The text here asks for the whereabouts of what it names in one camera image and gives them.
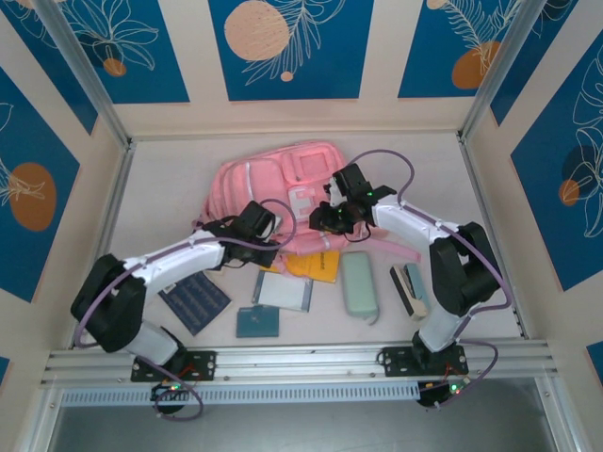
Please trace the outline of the pink backpack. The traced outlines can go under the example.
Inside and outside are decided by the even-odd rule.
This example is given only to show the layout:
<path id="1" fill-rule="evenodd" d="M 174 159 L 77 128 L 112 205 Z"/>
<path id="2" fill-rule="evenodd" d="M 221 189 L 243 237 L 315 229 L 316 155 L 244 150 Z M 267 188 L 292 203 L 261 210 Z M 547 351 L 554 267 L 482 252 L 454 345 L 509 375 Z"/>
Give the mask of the pink backpack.
<path id="1" fill-rule="evenodd" d="M 215 176 L 209 195 L 204 201 L 199 221 L 238 215 L 250 201 L 277 199 L 292 209 L 270 202 L 267 208 L 283 218 L 283 242 L 296 226 L 291 242 L 278 251 L 269 268 L 272 272 L 291 275 L 285 267 L 287 255 L 304 256 L 329 250 L 341 251 L 353 240 L 418 264 L 420 254 L 403 245 L 385 239 L 387 232 L 377 229 L 367 235 L 365 226 L 355 225 L 351 234 L 334 235 L 309 228 L 309 217 L 321 202 L 327 200 L 323 186 L 331 175 L 346 165 L 343 154 L 325 141 L 304 142 L 266 153 L 241 158 L 223 164 Z"/>

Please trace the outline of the white notebook with blue spine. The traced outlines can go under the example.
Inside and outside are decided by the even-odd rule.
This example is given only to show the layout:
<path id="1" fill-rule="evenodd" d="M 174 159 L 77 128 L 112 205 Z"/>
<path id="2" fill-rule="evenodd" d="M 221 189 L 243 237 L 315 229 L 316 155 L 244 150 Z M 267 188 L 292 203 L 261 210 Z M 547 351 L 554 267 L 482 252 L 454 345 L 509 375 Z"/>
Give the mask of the white notebook with blue spine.
<path id="1" fill-rule="evenodd" d="M 313 281 L 260 271 L 253 291 L 252 304 L 308 313 Z"/>

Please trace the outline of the yellow book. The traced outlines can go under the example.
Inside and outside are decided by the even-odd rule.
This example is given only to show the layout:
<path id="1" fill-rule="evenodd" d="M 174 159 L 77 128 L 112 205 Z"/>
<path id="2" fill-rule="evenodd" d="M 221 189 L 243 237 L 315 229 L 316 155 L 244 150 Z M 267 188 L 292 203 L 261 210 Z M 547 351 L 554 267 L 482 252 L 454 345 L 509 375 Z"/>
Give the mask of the yellow book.
<path id="1" fill-rule="evenodd" d="M 335 283 L 340 252 L 329 250 L 304 256 L 287 255 L 286 270 L 296 277 L 309 278 L 323 283 Z"/>

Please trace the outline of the small teal notebook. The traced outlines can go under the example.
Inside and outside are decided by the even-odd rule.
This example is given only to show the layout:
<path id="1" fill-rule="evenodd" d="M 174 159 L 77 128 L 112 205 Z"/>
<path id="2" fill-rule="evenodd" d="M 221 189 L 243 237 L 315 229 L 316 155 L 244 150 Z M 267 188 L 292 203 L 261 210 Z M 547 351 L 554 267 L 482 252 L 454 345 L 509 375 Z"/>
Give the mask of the small teal notebook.
<path id="1" fill-rule="evenodd" d="M 236 315 L 236 338 L 279 336 L 280 310 L 271 306 L 240 308 Z"/>

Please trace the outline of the mint green pencil case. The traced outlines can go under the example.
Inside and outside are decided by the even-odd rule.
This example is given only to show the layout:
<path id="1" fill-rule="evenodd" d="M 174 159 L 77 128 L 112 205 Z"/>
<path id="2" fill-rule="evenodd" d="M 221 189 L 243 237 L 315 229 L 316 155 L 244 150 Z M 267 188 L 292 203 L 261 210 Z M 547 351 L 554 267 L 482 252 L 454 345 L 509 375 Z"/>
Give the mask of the mint green pencil case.
<path id="1" fill-rule="evenodd" d="M 368 254 L 363 251 L 344 253 L 340 266 L 343 300 L 348 315 L 374 325 L 381 311 Z"/>

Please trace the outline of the navy blue printed book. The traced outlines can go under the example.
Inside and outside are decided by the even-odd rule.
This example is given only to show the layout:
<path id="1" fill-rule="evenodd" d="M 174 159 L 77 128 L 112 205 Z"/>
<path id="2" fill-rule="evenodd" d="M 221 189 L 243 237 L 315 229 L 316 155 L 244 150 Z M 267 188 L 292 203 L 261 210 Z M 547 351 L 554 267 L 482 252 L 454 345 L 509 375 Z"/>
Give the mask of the navy blue printed book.
<path id="1" fill-rule="evenodd" d="M 158 295 L 192 336 L 201 332 L 232 303 L 232 299 L 203 272 L 166 286 Z"/>

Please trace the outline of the black and white eraser box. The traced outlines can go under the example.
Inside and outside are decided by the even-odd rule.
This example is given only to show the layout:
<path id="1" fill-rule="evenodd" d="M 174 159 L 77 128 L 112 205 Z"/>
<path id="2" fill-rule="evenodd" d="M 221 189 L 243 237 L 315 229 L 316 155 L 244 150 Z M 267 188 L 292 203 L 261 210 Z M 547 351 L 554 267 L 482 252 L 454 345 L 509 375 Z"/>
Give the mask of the black and white eraser box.
<path id="1" fill-rule="evenodd" d="M 409 280 L 405 273 L 406 265 L 392 266 L 389 274 L 408 316 L 414 321 L 420 321 L 427 317 L 430 305 L 426 306 L 422 301 L 413 298 Z"/>

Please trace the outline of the blue grey small box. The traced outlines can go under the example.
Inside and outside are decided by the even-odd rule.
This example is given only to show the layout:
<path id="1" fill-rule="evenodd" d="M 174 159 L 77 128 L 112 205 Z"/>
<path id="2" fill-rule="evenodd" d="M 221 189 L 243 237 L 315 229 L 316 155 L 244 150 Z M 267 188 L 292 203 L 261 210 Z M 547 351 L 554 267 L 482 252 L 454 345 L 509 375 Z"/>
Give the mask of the blue grey small box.
<path id="1" fill-rule="evenodd" d="M 409 280 L 409 287 L 411 288 L 413 298 L 422 301 L 426 306 L 429 306 L 429 295 L 423 282 L 419 266 L 416 264 L 407 264 L 405 266 L 405 273 Z"/>

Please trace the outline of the black controller board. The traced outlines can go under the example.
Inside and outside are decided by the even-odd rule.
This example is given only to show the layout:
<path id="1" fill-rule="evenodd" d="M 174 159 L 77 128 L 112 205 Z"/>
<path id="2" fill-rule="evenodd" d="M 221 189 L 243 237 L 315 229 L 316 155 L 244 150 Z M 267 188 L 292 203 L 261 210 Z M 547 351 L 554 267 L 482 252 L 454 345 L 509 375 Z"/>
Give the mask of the black controller board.
<path id="1" fill-rule="evenodd" d="M 151 389 L 150 400 L 152 402 L 186 402 L 189 399 L 189 392 L 181 384 L 162 384 L 159 383 Z"/>
<path id="2" fill-rule="evenodd" d="M 431 381 L 418 384 L 419 400 L 417 403 L 426 409 L 440 409 L 452 398 L 459 395 L 471 382 L 464 378 L 453 381 Z"/>

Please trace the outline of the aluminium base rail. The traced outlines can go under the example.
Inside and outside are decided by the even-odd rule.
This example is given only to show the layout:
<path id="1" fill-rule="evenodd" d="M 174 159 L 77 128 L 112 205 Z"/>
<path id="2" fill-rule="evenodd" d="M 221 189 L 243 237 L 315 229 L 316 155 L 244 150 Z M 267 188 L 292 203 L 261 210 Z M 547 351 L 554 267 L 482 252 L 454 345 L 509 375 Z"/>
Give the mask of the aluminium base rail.
<path id="1" fill-rule="evenodd" d="M 377 355 L 384 344 L 217 347 L 216 371 L 205 384 L 335 383 L 386 381 Z M 544 340 L 485 340 L 466 344 L 469 376 L 490 379 L 558 375 Z M 134 358 L 100 349 L 55 350 L 41 376 L 43 388 L 131 385 Z"/>

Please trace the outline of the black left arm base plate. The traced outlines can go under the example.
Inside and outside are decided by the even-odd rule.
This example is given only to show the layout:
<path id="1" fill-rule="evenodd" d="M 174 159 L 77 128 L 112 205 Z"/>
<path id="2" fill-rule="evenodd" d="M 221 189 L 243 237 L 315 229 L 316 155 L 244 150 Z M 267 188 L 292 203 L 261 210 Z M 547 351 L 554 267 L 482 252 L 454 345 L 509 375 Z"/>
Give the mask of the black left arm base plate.
<path id="1" fill-rule="evenodd" d="M 162 368 L 185 382 L 212 381 L 218 353 L 215 351 L 180 351 Z M 169 377 L 151 365 L 136 358 L 130 379 L 133 382 L 160 382 Z"/>

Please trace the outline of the aluminium side rail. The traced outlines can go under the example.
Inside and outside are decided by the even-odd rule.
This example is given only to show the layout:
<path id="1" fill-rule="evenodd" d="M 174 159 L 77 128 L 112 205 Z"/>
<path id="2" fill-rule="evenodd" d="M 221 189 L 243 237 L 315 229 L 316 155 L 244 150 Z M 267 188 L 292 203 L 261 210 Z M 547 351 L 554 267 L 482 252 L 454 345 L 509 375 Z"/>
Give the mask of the aluminium side rail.
<path id="1" fill-rule="evenodd" d="M 504 281 L 509 286 L 509 289 L 511 292 L 511 309 L 513 311 L 515 321 L 518 325 L 520 335 L 524 339 L 530 339 L 530 327 L 528 325 L 526 325 L 526 322 L 521 313 L 520 306 L 517 304 L 516 291 L 513 286 L 513 280 L 511 279 L 508 268 L 506 266 L 506 263 L 504 260 L 504 253 L 501 251 L 499 242 L 497 240 L 496 229 L 494 227 L 494 223 L 493 223 L 492 216 L 491 216 L 491 209 L 489 208 L 489 206 L 487 204 L 487 199 L 485 197 L 485 193 L 482 188 L 480 176 L 477 172 L 476 166 L 474 165 L 471 152 L 470 152 L 469 148 L 467 147 L 465 140 L 462 138 L 460 132 L 457 133 L 457 139 L 458 139 L 459 148 L 460 148 L 463 160 L 464 160 L 464 164 L 465 164 L 465 167 L 467 170 L 467 174 L 471 181 L 471 185 L 473 187 L 476 200 L 480 207 L 481 216 L 482 216 L 483 223 L 484 223 L 484 229 L 489 237 L 491 248 L 494 253 L 494 256 L 496 257 L 501 276 L 503 277 Z"/>
<path id="2" fill-rule="evenodd" d="M 109 199 L 106 205 L 106 210 L 102 217 L 100 237 L 97 240 L 93 257 L 90 261 L 90 265 L 86 276 L 83 278 L 82 284 L 85 284 L 85 282 L 87 281 L 89 274 L 96 261 L 110 251 L 112 238 L 121 210 L 122 199 L 126 190 L 136 148 L 137 143 L 134 140 L 131 140 L 128 144 L 128 147 L 124 151 L 122 160 L 120 161 L 118 171 L 113 182 L 113 186 L 109 193 Z"/>

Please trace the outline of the blue floral wall panel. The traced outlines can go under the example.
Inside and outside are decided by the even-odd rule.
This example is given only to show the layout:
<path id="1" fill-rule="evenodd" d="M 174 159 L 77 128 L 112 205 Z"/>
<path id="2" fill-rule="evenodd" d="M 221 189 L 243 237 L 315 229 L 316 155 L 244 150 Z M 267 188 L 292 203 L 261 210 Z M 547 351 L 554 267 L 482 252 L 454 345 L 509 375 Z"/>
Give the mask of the blue floral wall panel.
<path id="1" fill-rule="evenodd" d="M 0 0 L 0 10 L 7 16 L 82 127 L 91 135 L 98 112 L 34 9 L 32 0 Z"/>
<path id="2" fill-rule="evenodd" d="M 424 0 L 399 97 L 473 96 L 523 0 Z"/>
<path id="3" fill-rule="evenodd" d="M 603 36 L 513 150 L 512 161 L 564 290 L 603 270 Z"/>
<path id="4" fill-rule="evenodd" d="M 59 8 L 114 104 L 189 101 L 158 0 L 64 0 Z"/>
<path id="5" fill-rule="evenodd" d="M 79 168 L 0 68 L 0 289 L 33 301 Z"/>
<path id="6" fill-rule="evenodd" d="M 577 2 L 578 0 L 546 0 L 490 104 L 497 126 L 507 117 Z"/>
<path id="7" fill-rule="evenodd" d="M 208 0 L 232 102 L 354 100 L 374 0 Z"/>

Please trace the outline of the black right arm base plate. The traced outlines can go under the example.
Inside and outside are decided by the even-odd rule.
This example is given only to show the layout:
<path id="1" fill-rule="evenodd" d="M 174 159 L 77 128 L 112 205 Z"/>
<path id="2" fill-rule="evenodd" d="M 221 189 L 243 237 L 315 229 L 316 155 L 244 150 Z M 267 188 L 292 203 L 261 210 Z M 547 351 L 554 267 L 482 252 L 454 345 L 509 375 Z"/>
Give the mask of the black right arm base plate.
<path id="1" fill-rule="evenodd" d="M 444 377 L 469 371 L 464 348 L 452 345 L 439 352 L 419 347 L 384 347 L 377 355 L 387 377 Z"/>

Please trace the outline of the aluminium frame post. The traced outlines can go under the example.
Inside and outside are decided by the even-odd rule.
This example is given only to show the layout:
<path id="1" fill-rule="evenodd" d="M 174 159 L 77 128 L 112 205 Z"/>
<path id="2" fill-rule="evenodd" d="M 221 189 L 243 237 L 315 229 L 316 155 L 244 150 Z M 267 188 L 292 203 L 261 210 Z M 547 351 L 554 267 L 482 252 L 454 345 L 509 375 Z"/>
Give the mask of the aluminium frame post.
<path id="1" fill-rule="evenodd" d="M 477 131 L 483 115 L 489 109 L 545 4 L 546 0 L 523 0 L 519 5 L 517 15 L 510 23 L 508 32 L 458 131 L 461 144 L 466 145 Z"/>
<path id="2" fill-rule="evenodd" d="M 54 0 L 32 0 L 34 9 L 109 132 L 128 149 L 131 137 L 119 118 L 97 72 Z"/>

